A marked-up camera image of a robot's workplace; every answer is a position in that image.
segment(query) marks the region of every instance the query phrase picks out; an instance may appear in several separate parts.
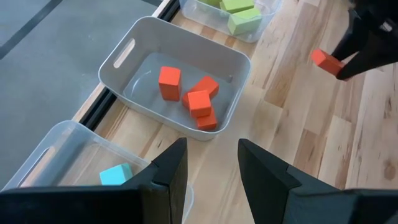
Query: bin handle cutout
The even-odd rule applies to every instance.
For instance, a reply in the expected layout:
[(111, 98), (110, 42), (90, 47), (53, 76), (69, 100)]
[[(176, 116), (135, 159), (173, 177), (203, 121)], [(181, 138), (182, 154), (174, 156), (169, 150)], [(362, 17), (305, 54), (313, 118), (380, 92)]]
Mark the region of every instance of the bin handle cutout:
[(129, 42), (127, 42), (127, 44), (123, 47), (122, 51), (118, 54), (115, 61), (113, 62), (114, 68), (119, 68), (122, 65), (122, 63), (130, 54), (135, 45), (136, 45), (136, 40), (134, 38), (131, 38)]

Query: cyan foam cube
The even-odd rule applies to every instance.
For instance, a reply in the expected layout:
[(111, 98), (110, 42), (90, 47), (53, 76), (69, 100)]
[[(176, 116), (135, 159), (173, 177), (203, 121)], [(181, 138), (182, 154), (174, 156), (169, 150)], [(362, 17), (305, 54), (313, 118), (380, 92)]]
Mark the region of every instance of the cyan foam cube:
[(102, 185), (121, 185), (132, 177), (130, 165), (123, 163), (99, 173)]

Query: orange block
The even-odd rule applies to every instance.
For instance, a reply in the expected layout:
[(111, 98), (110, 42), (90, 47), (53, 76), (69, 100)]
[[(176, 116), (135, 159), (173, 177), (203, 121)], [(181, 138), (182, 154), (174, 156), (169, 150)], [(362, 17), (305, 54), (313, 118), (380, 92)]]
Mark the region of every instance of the orange block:
[(164, 100), (179, 101), (181, 93), (181, 70), (166, 66), (160, 68), (159, 88)]
[(313, 51), (312, 60), (320, 68), (324, 69), (334, 76), (337, 76), (338, 72), (344, 67), (344, 63), (340, 62), (333, 56), (328, 55), (321, 49), (316, 49)]
[(211, 102), (207, 90), (188, 93), (188, 106), (193, 118), (210, 115)]
[(209, 92), (210, 99), (213, 99), (218, 93), (218, 83), (214, 81), (210, 76), (203, 77), (192, 89), (182, 96), (182, 105), (188, 107), (188, 93), (193, 91), (207, 90)]
[(210, 115), (197, 118), (197, 127), (202, 131), (210, 131), (217, 127), (217, 118), (213, 107)]

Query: gray floor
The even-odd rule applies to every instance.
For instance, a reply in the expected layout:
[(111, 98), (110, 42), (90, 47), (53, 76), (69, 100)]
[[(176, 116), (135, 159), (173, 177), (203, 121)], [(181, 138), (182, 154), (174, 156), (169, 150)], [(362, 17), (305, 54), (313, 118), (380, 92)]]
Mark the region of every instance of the gray floor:
[[(48, 1), (1, 1), (0, 46)], [(63, 0), (0, 60), (0, 189), (45, 133), (87, 99), (101, 63), (134, 21), (154, 11), (140, 0)]]

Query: green foam cube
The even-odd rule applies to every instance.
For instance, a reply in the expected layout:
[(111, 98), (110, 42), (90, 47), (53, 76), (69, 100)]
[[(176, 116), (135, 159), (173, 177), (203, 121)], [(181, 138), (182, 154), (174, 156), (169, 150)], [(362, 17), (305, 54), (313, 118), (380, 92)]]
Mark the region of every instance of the green foam cube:
[(261, 12), (256, 8), (237, 12), (230, 15), (228, 19), (228, 29), (232, 35), (255, 31), (260, 26), (261, 19)]
[(200, 2), (203, 2), (209, 6), (213, 6), (218, 8), (220, 6), (220, 1), (221, 0), (199, 0)]
[(222, 1), (220, 2), (220, 9), (221, 9), (221, 12), (220, 12), (220, 16), (221, 17), (228, 17), (229, 16), (229, 13), (226, 11), (224, 3)]
[(237, 13), (254, 8), (253, 0), (222, 0), (222, 3), (223, 6), (220, 5), (220, 7), (229, 13)]

